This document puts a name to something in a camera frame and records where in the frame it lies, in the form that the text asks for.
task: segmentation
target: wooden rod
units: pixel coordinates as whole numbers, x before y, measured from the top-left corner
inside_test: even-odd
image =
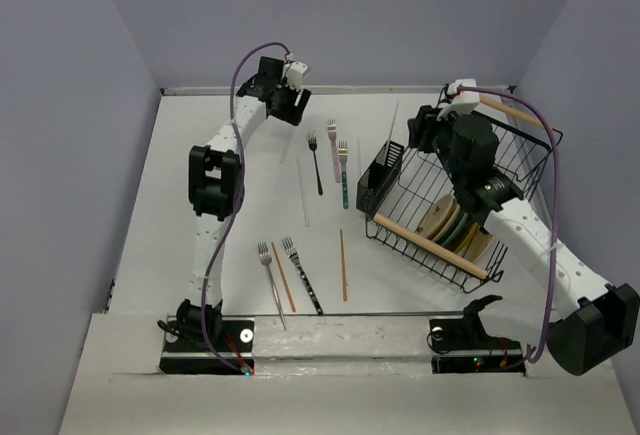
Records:
[[[460,255],[457,255],[446,248],[441,247],[437,243],[432,242],[431,240],[427,240],[424,237],[421,237],[417,233],[412,232],[411,230],[403,227],[402,225],[397,224],[396,222],[389,220],[384,215],[380,215],[379,213],[373,217],[373,221],[378,225],[386,228],[390,232],[395,233],[401,238],[404,238],[408,242],[413,243],[414,245],[419,246],[420,248],[424,248],[426,251],[437,255],[443,260],[455,265],[456,267],[464,270],[465,272],[473,275],[480,280],[484,280],[487,278],[487,271],[483,268],[478,267],[477,265],[471,263],[469,260],[465,260]]]
[[[504,103],[498,102],[497,100],[493,100],[492,98],[485,97],[480,95],[480,103],[484,103],[485,105],[495,108],[496,110],[500,110],[507,115],[511,115],[512,117],[518,118],[523,122],[530,123],[531,125],[535,125],[536,127],[544,128],[540,120],[538,120],[533,115],[523,112],[522,110],[518,110],[517,108],[510,107],[509,105],[505,105]]]
[[[276,250],[275,243],[271,242],[271,248],[273,248],[273,254],[276,256],[276,263],[278,264],[278,268],[280,269],[280,276],[282,277],[282,283],[284,284],[284,289],[287,291],[287,298],[289,299],[289,304],[291,305],[291,311],[296,311],[296,304],[293,303],[293,297],[291,296],[291,291],[289,290],[289,284],[287,283],[287,277],[284,274],[284,270],[282,269],[282,264],[280,263],[280,257],[278,256],[278,251]]]

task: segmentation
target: pink-handled fork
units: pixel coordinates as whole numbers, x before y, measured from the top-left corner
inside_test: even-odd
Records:
[[[336,121],[331,119],[327,124],[327,133],[329,134],[329,140],[331,140],[331,156],[333,157],[333,173],[336,176],[336,183],[342,181],[340,172],[340,162],[338,161],[338,147],[336,146],[336,138],[338,132],[336,130]]]

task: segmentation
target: black wire basket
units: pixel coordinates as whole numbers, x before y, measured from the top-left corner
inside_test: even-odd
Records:
[[[489,120],[500,140],[495,165],[531,200],[551,154],[549,144],[482,113],[473,113]],[[562,132],[556,129],[554,132],[557,143],[560,143]],[[368,238],[401,253],[443,282],[471,293],[487,282],[499,282],[502,279],[504,270],[500,265],[507,253],[507,247],[502,242],[493,240],[485,254],[476,261],[478,266],[487,271],[487,277],[479,279],[373,220],[380,213],[415,231],[431,206],[452,191],[453,186],[436,154],[426,154],[416,149],[405,150],[401,144],[391,141],[388,147],[385,144],[380,149],[358,181],[356,207],[366,214],[365,233]]]

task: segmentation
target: red wire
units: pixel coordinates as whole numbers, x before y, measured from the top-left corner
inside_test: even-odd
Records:
[[[243,366],[246,365],[247,367],[249,367],[249,371],[253,375],[253,368],[251,368],[249,366],[249,364],[247,362],[245,362],[244,357],[242,355],[240,355],[240,351],[238,350],[238,347],[236,347],[236,344],[233,341],[233,338],[231,338],[231,334],[229,332],[224,334],[224,340],[225,340],[225,342],[227,342],[227,345],[229,346],[231,351],[236,354],[236,357],[238,358],[238,361],[240,362],[240,366],[243,367]]]
[[[509,358],[509,349],[507,348],[507,342],[504,341],[504,338],[499,338],[498,340],[500,340],[500,344],[502,345],[502,348],[504,348],[504,358],[502,359],[502,364],[507,363],[507,359]]]

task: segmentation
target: plate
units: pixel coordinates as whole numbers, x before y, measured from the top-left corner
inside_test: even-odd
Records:
[[[489,250],[489,247],[492,245],[494,238],[495,237],[490,233],[478,230],[476,232],[476,236],[473,237],[473,240],[471,240],[466,251],[462,254],[463,258],[469,260],[471,263],[476,263],[487,253],[487,250]]]
[[[445,235],[448,235],[451,232],[451,230],[453,229],[454,223],[456,223],[459,220],[458,219],[458,215],[459,214],[460,214],[460,205],[458,205],[456,203],[455,207],[453,208],[453,212],[449,216],[449,219],[442,226],[440,231],[438,233],[436,233],[436,235],[431,239],[431,241],[434,242],[434,243],[437,243]]]
[[[473,240],[473,237],[478,231],[478,228],[480,228],[480,225],[478,225],[476,222],[473,222],[471,224],[471,227],[469,228],[469,231],[467,232],[467,235],[465,235],[465,237],[462,239],[462,242],[460,242],[456,249],[452,251],[454,253],[459,253],[464,250],[464,248],[471,243],[471,240]]]
[[[460,217],[460,221],[458,222],[458,224],[455,226],[455,228],[452,230],[449,236],[445,238],[444,242],[442,242],[440,245],[447,249],[449,249],[451,245],[455,245],[454,242],[460,238],[460,234],[463,232],[465,227],[469,226],[470,220],[471,219],[469,217],[469,214],[466,212],[463,213],[462,217]]]
[[[416,228],[416,233],[431,240],[447,223],[457,205],[456,199],[450,193],[442,197],[427,210]]]

